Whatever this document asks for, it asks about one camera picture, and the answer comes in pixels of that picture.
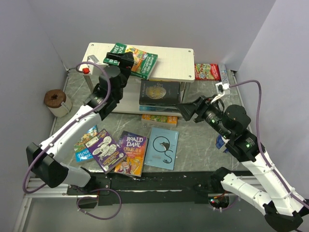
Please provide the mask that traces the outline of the green Treehouse book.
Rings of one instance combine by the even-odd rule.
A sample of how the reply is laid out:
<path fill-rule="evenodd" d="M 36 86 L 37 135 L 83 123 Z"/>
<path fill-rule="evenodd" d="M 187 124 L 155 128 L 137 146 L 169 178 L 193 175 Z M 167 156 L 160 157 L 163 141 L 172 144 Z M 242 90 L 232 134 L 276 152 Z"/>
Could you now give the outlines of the green Treehouse book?
<path fill-rule="evenodd" d="M 107 53 L 103 63 L 118 67 L 119 61 L 116 55 L 125 52 L 132 52 L 134 56 L 131 75 L 148 80 L 158 60 L 157 54 L 147 53 L 130 45 L 116 43 L 111 51 Z"/>

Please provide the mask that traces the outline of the Roald Dahl Charlie book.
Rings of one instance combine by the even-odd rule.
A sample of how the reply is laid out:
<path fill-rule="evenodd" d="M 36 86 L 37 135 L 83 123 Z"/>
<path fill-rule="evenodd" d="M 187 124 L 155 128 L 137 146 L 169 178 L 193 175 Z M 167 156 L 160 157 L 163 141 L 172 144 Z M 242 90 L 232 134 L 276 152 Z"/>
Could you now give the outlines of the Roald Dahl Charlie book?
<path fill-rule="evenodd" d="M 114 172 L 141 177 L 148 138 L 140 135 L 125 136 L 121 148 L 126 158 L 118 164 Z"/>

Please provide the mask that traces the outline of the purple comic paperback book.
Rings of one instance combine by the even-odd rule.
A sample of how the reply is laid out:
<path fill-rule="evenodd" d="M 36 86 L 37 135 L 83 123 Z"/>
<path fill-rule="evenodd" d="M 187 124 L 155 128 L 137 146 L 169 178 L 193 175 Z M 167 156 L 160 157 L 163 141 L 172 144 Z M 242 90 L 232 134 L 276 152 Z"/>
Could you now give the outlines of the purple comic paperback book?
<path fill-rule="evenodd" d="M 105 129 L 86 142 L 85 147 L 105 174 L 126 158 L 123 149 Z"/>

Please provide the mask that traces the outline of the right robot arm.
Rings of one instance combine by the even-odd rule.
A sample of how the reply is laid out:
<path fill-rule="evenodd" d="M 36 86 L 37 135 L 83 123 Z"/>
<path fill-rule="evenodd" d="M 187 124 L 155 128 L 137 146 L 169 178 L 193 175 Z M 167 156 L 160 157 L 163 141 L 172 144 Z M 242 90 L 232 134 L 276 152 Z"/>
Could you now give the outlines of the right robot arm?
<path fill-rule="evenodd" d="M 266 222 L 277 232 L 297 230 L 302 217 L 309 213 L 309 203 L 285 182 L 263 145 L 248 129 L 251 119 L 245 108 L 230 105 L 225 111 L 223 103 L 212 103 L 201 96 L 193 102 L 181 103 L 177 109 L 186 121 L 206 121 L 225 142 L 228 152 L 245 166 L 259 181 L 263 190 L 248 184 L 227 168 L 221 167 L 211 175 L 211 187 L 215 192 L 234 193 L 254 206 Z"/>

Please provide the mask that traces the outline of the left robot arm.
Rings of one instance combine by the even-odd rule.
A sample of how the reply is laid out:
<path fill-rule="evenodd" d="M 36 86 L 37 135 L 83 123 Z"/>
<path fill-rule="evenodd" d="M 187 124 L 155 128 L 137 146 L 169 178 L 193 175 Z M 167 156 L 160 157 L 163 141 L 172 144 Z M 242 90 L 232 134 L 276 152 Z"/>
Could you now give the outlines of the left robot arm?
<path fill-rule="evenodd" d="M 85 168 L 65 165 L 63 158 L 88 129 L 103 121 L 117 107 L 123 97 L 134 56 L 132 52 L 109 52 L 106 57 L 115 60 L 117 64 L 106 67 L 92 64 L 101 70 L 99 83 L 77 113 L 39 145 L 31 143 L 27 146 L 28 169 L 25 176 L 33 172 L 50 188 L 68 184 L 78 186 L 84 194 L 95 190 L 96 178 Z"/>

